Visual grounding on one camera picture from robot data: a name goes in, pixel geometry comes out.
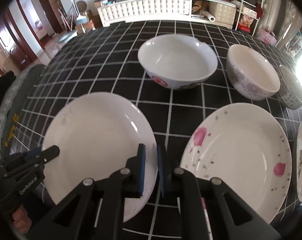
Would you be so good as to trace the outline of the left hand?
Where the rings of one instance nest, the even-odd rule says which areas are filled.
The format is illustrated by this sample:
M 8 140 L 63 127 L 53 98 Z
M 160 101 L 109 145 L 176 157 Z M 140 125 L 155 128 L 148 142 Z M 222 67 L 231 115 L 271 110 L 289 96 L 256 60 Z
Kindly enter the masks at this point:
M 26 234 L 31 227 L 31 219 L 28 217 L 26 209 L 21 205 L 17 211 L 12 214 L 13 226 L 21 234 Z

